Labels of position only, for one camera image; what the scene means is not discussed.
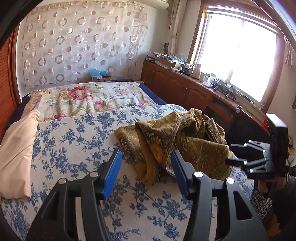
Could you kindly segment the person's right hand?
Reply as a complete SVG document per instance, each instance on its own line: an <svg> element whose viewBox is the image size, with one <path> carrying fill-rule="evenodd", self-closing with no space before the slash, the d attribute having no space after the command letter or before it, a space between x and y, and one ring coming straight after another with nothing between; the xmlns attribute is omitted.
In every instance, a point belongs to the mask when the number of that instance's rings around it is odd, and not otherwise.
<svg viewBox="0 0 296 241"><path fill-rule="evenodd" d="M274 192L286 187L289 177L290 175L286 174L285 177L275 176L273 179L259 179L257 182L258 190L264 197L270 198Z"/></svg>

